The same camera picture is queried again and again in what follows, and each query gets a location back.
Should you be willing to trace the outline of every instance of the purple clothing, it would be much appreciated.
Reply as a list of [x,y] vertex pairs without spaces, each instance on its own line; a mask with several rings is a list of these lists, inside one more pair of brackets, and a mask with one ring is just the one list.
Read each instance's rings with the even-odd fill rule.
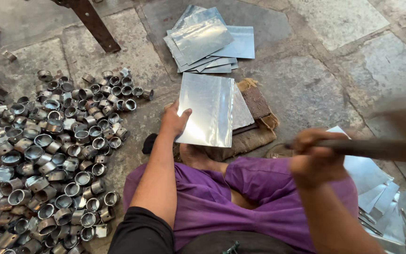
[[[294,180],[287,167],[290,158],[239,157],[231,162],[225,178],[210,170],[175,163],[178,202],[174,225],[176,250],[201,234],[220,230],[266,234],[290,246],[314,252]],[[146,164],[126,176],[125,211],[144,173]],[[331,182],[334,192],[352,216],[358,214],[358,194],[351,178]],[[230,188],[257,201],[254,210],[231,203]]]

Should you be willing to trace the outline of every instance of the concrete floor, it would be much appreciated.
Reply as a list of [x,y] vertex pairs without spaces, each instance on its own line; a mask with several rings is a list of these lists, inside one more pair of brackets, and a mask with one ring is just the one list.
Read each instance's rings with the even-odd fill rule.
[[[224,76],[258,80],[280,126],[276,141],[247,156],[263,156],[307,127],[387,135],[366,117],[381,97],[406,92],[406,0],[104,0],[94,5],[120,43],[115,54],[105,54],[70,10],[47,0],[0,0],[0,53],[9,49],[18,57],[9,63],[0,56],[0,89],[32,96],[39,69],[70,75],[83,87],[83,72],[99,77],[129,66],[156,98],[122,115],[131,137],[105,177],[121,192],[126,174],[148,160],[141,148],[157,132],[163,106],[179,96],[181,75],[162,38],[188,4],[216,6],[228,25],[254,27],[256,59],[240,60]],[[16,15],[4,15],[9,12]],[[377,164],[406,189],[406,165]],[[121,205],[116,212],[114,227],[123,218]],[[109,243],[110,237],[97,239],[88,247],[106,252]]]

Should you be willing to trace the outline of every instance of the man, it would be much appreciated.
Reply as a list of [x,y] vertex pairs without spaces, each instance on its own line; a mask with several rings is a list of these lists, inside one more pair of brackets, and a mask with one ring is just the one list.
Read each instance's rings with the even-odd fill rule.
[[342,133],[308,129],[297,135],[292,158],[238,158],[216,162],[172,145],[192,113],[165,110],[146,165],[126,178],[127,212],[109,254],[121,253],[342,253],[384,251],[358,224],[358,196],[344,156],[312,147]]

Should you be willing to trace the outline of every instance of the green object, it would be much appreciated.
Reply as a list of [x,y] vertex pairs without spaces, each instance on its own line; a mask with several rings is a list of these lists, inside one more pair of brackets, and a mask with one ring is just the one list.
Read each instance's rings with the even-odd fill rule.
[[231,246],[228,250],[223,251],[222,254],[233,254],[233,252],[234,254],[237,254],[236,249],[237,247],[239,247],[239,245],[240,245],[239,241],[235,241],[233,246]]

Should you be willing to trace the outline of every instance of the pile of metal rings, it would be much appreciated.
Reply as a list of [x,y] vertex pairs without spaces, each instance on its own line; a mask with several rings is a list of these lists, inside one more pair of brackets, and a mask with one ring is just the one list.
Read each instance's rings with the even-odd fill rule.
[[42,70],[35,99],[0,96],[0,254],[83,254],[82,241],[110,234],[120,196],[101,177],[129,136],[117,112],[153,91],[134,87],[127,68],[102,75],[74,89]]

